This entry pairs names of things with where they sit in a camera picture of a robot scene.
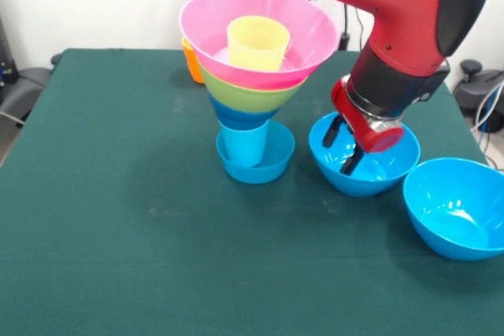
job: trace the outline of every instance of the blue bowl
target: blue bowl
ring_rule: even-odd
[[[221,133],[215,141],[226,172],[235,180],[246,184],[265,184],[278,179],[287,168],[295,141],[291,131],[282,124],[271,120],[266,137],[265,155],[255,167],[242,167],[228,160]]]
[[[504,175],[474,161],[420,164],[404,181],[415,230],[439,255],[483,260],[504,252]]]
[[[208,96],[213,105],[213,110],[219,121],[230,129],[234,130],[252,130],[264,125],[267,120],[275,116],[278,109],[264,113],[250,113],[241,110],[229,108],[222,104],[210,92]]]
[[[322,139],[337,115],[337,112],[328,114],[313,125],[309,147],[325,178],[340,192],[352,197],[377,195],[392,188],[417,165],[420,144],[413,132],[402,125],[405,135],[399,143],[383,153],[367,153],[352,175],[340,173],[346,159],[354,153],[355,140],[347,126],[342,125],[331,148],[322,146]]]

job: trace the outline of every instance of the green tablecloth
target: green tablecloth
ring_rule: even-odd
[[[181,51],[66,52],[0,170],[0,334],[502,335],[504,259],[444,260],[400,186],[353,199],[317,170],[309,129],[356,56],[280,110],[290,167],[247,186]],[[483,161],[445,87],[405,123],[423,160]]]

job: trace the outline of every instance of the pink plastic funnel bowl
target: pink plastic funnel bowl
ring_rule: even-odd
[[[278,72],[228,63],[228,25],[249,15],[270,17],[289,30],[291,41]],[[339,41],[331,19],[308,0],[189,0],[180,14],[180,27],[203,67],[225,82],[255,90],[299,84],[335,52]]]

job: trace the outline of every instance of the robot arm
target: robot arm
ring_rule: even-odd
[[[446,63],[469,33],[486,0],[340,0],[370,12],[375,24],[348,79],[332,92],[339,111],[324,138],[330,146],[345,122],[356,140],[342,168],[350,174],[364,153],[382,152],[404,131],[406,107],[426,101],[445,80]]]

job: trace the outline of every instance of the floor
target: floor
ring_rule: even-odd
[[[470,119],[467,119],[467,122],[469,126],[472,126]],[[13,121],[0,117],[0,167],[3,165],[19,134],[20,129]],[[475,132],[474,136],[479,141],[479,133]],[[487,136],[485,135],[481,142],[481,149],[484,150],[486,145]],[[487,160],[490,166],[495,166],[495,163],[498,168],[504,169],[504,131],[491,135],[486,154],[489,157]]]

